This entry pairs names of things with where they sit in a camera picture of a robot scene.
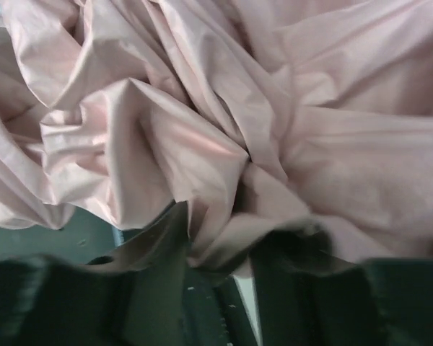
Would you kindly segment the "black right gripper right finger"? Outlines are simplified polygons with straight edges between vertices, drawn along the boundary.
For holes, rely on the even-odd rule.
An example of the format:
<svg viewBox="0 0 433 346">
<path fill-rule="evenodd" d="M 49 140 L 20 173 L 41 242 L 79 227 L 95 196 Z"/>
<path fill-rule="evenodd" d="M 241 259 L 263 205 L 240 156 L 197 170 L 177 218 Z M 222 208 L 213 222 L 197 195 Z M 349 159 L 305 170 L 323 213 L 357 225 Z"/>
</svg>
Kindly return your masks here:
<svg viewBox="0 0 433 346">
<path fill-rule="evenodd" d="M 324 232 L 275 231 L 250 253 L 265 345 L 433 345 L 433 259 L 329 255 Z"/>
</svg>

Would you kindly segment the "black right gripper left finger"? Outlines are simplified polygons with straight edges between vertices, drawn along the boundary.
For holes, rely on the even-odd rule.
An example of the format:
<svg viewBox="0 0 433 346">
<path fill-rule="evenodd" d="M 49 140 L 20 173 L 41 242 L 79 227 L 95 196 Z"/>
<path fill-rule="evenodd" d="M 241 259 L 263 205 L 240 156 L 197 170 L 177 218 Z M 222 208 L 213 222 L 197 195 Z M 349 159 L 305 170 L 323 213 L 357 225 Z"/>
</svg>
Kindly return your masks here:
<svg viewBox="0 0 433 346">
<path fill-rule="evenodd" d="M 218 308 L 191 272 L 188 206 L 85 265 L 0 260 L 0 345 L 218 345 Z"/>
</svg>

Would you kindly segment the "pink umbrella with black lining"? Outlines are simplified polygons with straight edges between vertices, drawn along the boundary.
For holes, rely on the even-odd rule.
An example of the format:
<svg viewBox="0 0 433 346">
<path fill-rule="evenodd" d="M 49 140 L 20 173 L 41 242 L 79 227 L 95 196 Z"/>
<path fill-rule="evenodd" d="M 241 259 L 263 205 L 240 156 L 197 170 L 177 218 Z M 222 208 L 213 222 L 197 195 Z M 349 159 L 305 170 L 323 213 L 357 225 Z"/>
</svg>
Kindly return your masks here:
<svg viewBox="0 0 433 346">
<path fill-rule="evenodd" d="M 433 256 L 433 1 L 2 1 L 0 227 L 188 204 L 194 265 L 321 225 Z"/>
</svg>

